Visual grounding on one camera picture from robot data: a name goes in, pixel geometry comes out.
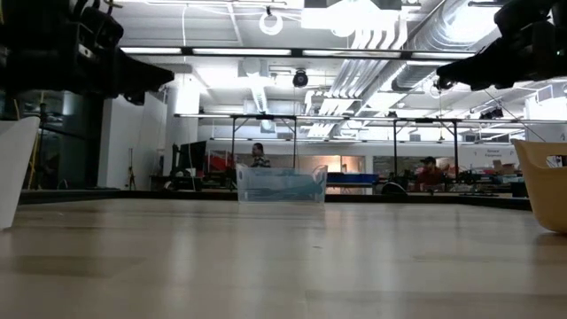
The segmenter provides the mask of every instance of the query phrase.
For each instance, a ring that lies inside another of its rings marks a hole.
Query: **computer monitor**
[[[191,144],[182,144],[179,147],[179,151],[179,168],[195,168],[196,171],[202,171],[204,169],[206,141]]]

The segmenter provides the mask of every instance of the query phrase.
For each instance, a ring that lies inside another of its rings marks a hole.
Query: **fluorescent light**
[[[305,57],[320,58],[382,58],[395,59],[401,57],[399,51],[370,50],[303,50]]]
[[[151,47],[124,47],[121,48],[126,54],[181,54],[181,48],[151,48]]]
[[[351,118],[352,121],[394,121],[394,118],[365,118],[365,117],[354,117]]]
[[[298,120],[330,120],[330,121],[348,121],[348,116],[298,116]]]
[[[194,48],[194,55],[214,56],[290,56],[287,49]]]
[[[445,66],[449,64],[448,61],[408,61],[406,65],[408,66]]]
[[[253,141],[260,141],[260,142],[290,142],[293,139],[285,139],[285,138],[251,138]]]
[[[211,119],[227,119],[230,115],[227,114],[176,114],[177,117],[186,117],[186,118],[211,118]]]
[[[360,140],[325,140],[329,143],[362,143]]]
[[[235,141],[248,141],[247,138],[235,138]],[[230,137],[211,137],[211,141],[232,141],[232,138]]]
[[[114,0],[116,4],[148,4],[148,5],[192,5],[192,6],[218,6],[232,4],[234,6],[264,6],[271,5],[274,7],[288,7],[286,2],[271,2],[271,1],[228,1],[228,0]]]
[[[411,58],[416,59],[436,59],[436,60],[460,60],[473,57],[475,55],[474,52],[414,52],[411,55]]]

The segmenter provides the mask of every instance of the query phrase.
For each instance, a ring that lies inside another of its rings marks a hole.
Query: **ceiling light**
[[[448,61],[408,61],[406,65],[408,66],[446,66],[450,62]]]
[[[298,120],[330,120],[330,121],[348,121],[348,116],[298,116]]]
[[[276,18],[276,23],[275,23],[274,26],[268,27],[268,26],[266,25],[266,19],[267,19],[268,17],[274,17],[274,18]],[[275,13],[272,14],[272,13],[270,13],[270,14],[268,15],[267,12],[264,12],[264,14],[262,14],[262,16],[260,17],[259,27],[260,27],[260,30],[261,30],[263,33],[265,33],[266,35],[277,35],[277,34],[279,34],[279,33],[282,31],[282,29],[284,28],[284,20],[282,19],[282,16],[279,15],[279,14],[275,14]]]
[[[475,55],[474,52],[414,52],[411,58],[414,59],[431,59],[431,60],[442,60],[442,61],[452,61],[461,60],[466,58],[471,58]]]
[[[201,56],[290,56],[286,49],[227,49],[227,48],[194,48],[194,55]]]
[[[234,140],[238,141],[238,142],[248,141],[247,138],[235,138]],[[211,141],[232,141],[232,138],[230,138],[230,137],[211,137]]]
[[[399,11],[380,10],[374,1],[335,1],[328,8],[305,8],[301,11],[301,27],[328,29],[339,37],[347,37],[354,30],[383,30],[393,25]]]
[[[149,5],[226,5],[232,4],[234,6],[260,6],[270,5],[274,7],[288,7],[288,4],[283,1],[262,1],[262,0],[114,0],[116,4],[149,4]]]
[[[209,118],[209,119],[228,119],[230,115],[227,114],[176,114],[175,117],[186,117],[186,118]]]
[[[325,142],[329,142],[329,143],[362,143],[362,141],[360,141],[360,140],[342,140],[342,139],[325,140]]]
[[[352,121],[394,121],[393,118],[353,117]]]
[[[124,47],[121,49],[126,54],[178,55],[182,53],[181,48]]]
[[[397,59],[401,57],[401,52],[388,50],[303,50],[303,55],[319,58]]]

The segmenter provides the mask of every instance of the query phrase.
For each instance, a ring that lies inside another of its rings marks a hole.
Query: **tripod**
[[[134,191],[136,190],[136,177],[134,176],[134,169],[133,164],[134,162],[134,149],[128,149],[128,189],[132,191],[132,187],[134,187]]]

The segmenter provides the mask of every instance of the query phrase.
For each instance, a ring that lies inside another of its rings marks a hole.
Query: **security camera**
[[[305,88],[309,83],[309,78],[305,70],[297,70],[293,76],[293,86],[296,88]]]

